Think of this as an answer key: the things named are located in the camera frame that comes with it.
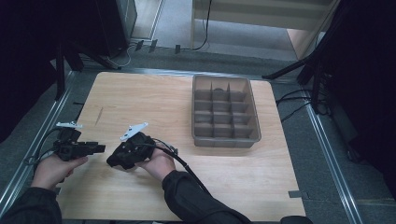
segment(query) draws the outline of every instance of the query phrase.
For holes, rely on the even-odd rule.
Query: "gray floor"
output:
[[[154,52],[149,53],[149,47],[143,47],[139,51],[134,51],[134,48],[131,48],[128,51],[129,55],[123,53],[119,58],[112,59],[116,63],[123,64],[129,61],[128,57],[131,57],[131,61],[120,72],[129,72],[136,68],[171,69],[248,75],[257,79],[260,78],[260,75],[271,74],[295,61],[291,43],[284,29],[263,28],[260,29],[259,33],[265,30],[265,34],[252,37],[257,27],[246,27],[245,32],[245,26],[241,24],[233,27],[231,23],[215,24],[214,22],[209,23],[209,32],[214,31],[209,35],[209,48],[206,47],[202,52],[182,51],[175,54],[174,45],[180,44],[187,47],[190,44],[190,36],[181,35],[190,33],[188,30],[190,21],[179,20],[182,15],[178,14],[182,14],[182,11],[179,10],[178,13],[174,13],[167,9],[176,9],[175,3],[188,4],[185,2],[190,1],[164,1],[160,22],[153,38],[158,39],[159,47],[170,49],[156,48]],[[177,29],[176,22],[182,23],[181,27],[184,28]],[[199,32],[200,25],[202,27],[202,22],[196,21],[197,32]],[[249,36],[230,35],[235,33],[249,33]],[[197,34],[196,37],[197,44],[199,43],[199,35]],[[265,38],[268,42],[263,41],[262,36],[268,36]],[[85,102],[95,76],[98,72],[104,71],[97,63],[91,61],[85,61],[84,63],[86,68],[76,76],[73,82],[70,96],[58,118],[60,121],[71,120],[78,114],[80,106],[73,105],[73,102]],[[272,82],[276,99],[301,88],[295,81],[297,75],[298,71],[294,71]],[[13,134],[0,144],[0,151],[4,158],[8,158],[8,160],[0,163],[2,170],[0,190],[6,188],[7,183],[20,164],[24,152],[34,140],[41,123],[44,122],[46,114],[50,111],[54,95],[55,87],[52,87],[42,95]],[[302,101],[294,101],[280,104],[278,108],[279,116],[285,118],[303,103]],[[362,218],[361,223],[395,223],[396,203],[391,198],[381,174],[370,165],[349,161],[347,159],[347,147],[336,130],[332,119],[327,116],[320,116],[320,120],[331,142],[332,152],[358,206]],[[299,188],[306,193],[303,202],[307,216],[314,223],[359,223],[350,222],[347,217],[307,110],[302,109],[290,119],[285,120],[283,128]],[[81,223],[81,221],[66,221],[65,223]],[[107,222],[90,220],[87,223]]]

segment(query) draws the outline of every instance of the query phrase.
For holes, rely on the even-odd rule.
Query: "black device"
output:
[[[154,140],[139,132],[122,142],[106,162],[111,167],[120,165],[125,170],[131,169],[136,162],[151,158],[154,148]]]
[[[58,134],[58,139],[53,143],[53,151],[63,161],[70,161],[76,158],[93,155],[94,153],[105,152],[105,145],[97,142],[78,142],[81,132],[74,128],[62,128]]]

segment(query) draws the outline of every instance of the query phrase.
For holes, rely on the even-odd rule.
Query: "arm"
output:
[[[165,201],[173,213],[186,222],[250,223],[247,217],[202,191],[186,172],[178,172],[173,158],[155,149],[149,161],[136,166],[146,169],[163,183]]]
[[[85,163],[87,158],[62,161],[56,155],[44,159],[35,171],[31,187],[0,219],[1,224],[8,223],[62,223],[62,214],[55,186],[73,173],[73,169]]]
[[[186,172],[173,171],[163,180],[165,201],[172,212],[187,222],[250,223],[250,220],[206,194]]]

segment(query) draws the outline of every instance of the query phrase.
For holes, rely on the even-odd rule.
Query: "plastic storage tray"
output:
[[[197,147],[251,147],[261,132],[250,81],[194,76],[192,137]]]

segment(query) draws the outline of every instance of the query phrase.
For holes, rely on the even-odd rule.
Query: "person's right hand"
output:
[[[142,167],[161,182],[169,173],[176,170],[173,158],[158,148],[154,149],[149,161],[140,161],[134,165]]]

